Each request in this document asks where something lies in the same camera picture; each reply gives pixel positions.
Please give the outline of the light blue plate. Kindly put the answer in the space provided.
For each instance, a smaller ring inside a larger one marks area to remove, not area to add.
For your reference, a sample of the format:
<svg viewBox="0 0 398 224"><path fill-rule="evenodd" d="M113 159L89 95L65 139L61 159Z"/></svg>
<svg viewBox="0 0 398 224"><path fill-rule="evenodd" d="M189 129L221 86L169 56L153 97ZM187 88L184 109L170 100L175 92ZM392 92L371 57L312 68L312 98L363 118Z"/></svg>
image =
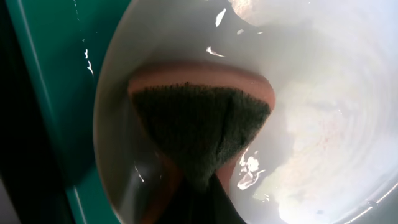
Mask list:
<svg viewBox="0 0 398 224"><path fill-rule="evenodd" d="M162 177L127 96L147 62L194 60L267 78L276 106L237 162L248 223L397 222L397 2L131 1L96 89L94 143L121 223Z"/></svg>

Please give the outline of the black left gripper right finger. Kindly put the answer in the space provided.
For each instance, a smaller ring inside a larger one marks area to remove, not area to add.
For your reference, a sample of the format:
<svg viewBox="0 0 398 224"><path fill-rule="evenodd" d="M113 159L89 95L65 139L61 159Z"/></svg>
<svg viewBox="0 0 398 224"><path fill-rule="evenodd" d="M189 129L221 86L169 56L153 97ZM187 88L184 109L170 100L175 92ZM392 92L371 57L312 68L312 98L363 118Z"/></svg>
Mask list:
<svg viewBox="0 0 398 224"><path fill-rule="evenodd" d="M200 223L246 224L215 174L211 176L206 192L200 196Z"/></svg>

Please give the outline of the green orange sponge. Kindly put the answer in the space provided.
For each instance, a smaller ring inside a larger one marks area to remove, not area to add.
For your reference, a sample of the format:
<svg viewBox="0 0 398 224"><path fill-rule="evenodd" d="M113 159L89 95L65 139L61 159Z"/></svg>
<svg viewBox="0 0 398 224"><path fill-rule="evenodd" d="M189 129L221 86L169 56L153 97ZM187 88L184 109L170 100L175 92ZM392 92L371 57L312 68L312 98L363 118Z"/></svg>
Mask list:
<svg viewBox="0 0 398 224"><path fill-rule="evenodd" d="M127 91L167 174L141 223L160 218L183 179L201 196L215 174L228 195L237 160L275 106L274 91L262 75L210 62L138 68Z"/></svg>

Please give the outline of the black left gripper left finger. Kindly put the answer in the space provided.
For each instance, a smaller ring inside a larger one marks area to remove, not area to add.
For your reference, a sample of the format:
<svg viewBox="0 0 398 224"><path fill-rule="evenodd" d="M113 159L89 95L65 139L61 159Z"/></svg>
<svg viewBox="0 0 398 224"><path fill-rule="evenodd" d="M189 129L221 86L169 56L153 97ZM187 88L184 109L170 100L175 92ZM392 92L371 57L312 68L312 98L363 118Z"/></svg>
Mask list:
<svg viewBox="0 0 398 224"><path fill-rule="evenodd" d="M182 180L165 211L155 224L199 224L200 196L187 182Z"/></svg>

